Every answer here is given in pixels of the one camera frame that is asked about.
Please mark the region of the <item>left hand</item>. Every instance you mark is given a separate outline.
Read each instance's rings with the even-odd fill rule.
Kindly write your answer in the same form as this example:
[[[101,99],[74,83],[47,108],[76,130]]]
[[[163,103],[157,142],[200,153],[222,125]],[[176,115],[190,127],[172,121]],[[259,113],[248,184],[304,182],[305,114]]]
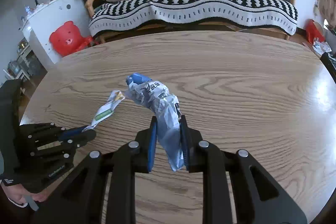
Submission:
[[[5,186],[5,184],[1,182],[1,187],[7,198],[19,206],[28,203],[26,197],[31,197],[37,202],[44,202],[51,193],[48,189],[44,189],[39,193],[30,193],[21,184]]]

